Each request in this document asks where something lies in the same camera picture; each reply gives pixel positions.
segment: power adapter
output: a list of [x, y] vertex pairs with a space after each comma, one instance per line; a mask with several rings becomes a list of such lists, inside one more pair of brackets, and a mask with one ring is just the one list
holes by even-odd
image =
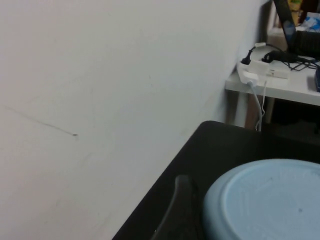
[[272, 61], [280, 61], [280, 62], [293, 64], [297, 62], [297, 59], [298, 59], [298, 55], [296, 54], [273, 50], [267, 53], [262, 58], [262, 62], [269, 64]]

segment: white wall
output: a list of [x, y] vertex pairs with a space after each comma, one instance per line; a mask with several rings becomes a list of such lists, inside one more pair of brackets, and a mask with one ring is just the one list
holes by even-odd
[[196, 127], [225, 119], [260, 4], [2, 0], [0, 239], [111, 239]]

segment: white desk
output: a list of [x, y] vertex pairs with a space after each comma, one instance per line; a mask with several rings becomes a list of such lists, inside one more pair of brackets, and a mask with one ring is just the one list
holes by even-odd
[[[252, 52], [251, 59], [260, 60], [265, 54], [272, 50], [273, 48], [271, 47], [257, 48]], [[279, 61], [273, 61], [270, 66], [278, 69], [288, 68]], [[289, 79], [269, 78], [267, 81], [265, 96], [320, 106], [320, 92], [317, 92], [316, 90], [314, 78], [315, 70], [309, 68], [302, 71], [291, 71]], [[265, 81], [259, 81], [257, 83], [256, 93], [258, 95], [263, 94], [264, 84]], [[240, 81], [237, 71], [235, 71], [226, 80], [225, 89], [240, 93], [237, 103], [237, 112], [235, 115], [235, 125], [244, 127], [248, 107], [247, 94], [252, 94], [252, 91], [248, 85], [243, 84]]]

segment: black device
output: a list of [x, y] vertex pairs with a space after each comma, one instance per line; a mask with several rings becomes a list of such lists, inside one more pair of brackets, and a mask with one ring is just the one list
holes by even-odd
[[271, 52], [268, 52], [262, 58], [262, 62], [271, 63], [272, 61], [280, 61], [280, 62], [293, 64], [297, 62], [297, 58], [298, 58], [298, 55], [294, 53], [273, 50]]
[[315, 82], [316, 91], [320, 93], [320, 69], [319, 68], [315, 71], [314, 82]]
[[290, 53], [320, 58], [320, 32], [297, 31], [287, 0], [273, 0]]

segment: laptop screen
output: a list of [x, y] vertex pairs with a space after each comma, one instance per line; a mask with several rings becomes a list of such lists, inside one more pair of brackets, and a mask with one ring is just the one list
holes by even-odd
[[295, 22], [292, 18], [288, 0], [273, 0], [287, 44], [292, 43], [292, 37], [296, 33]]

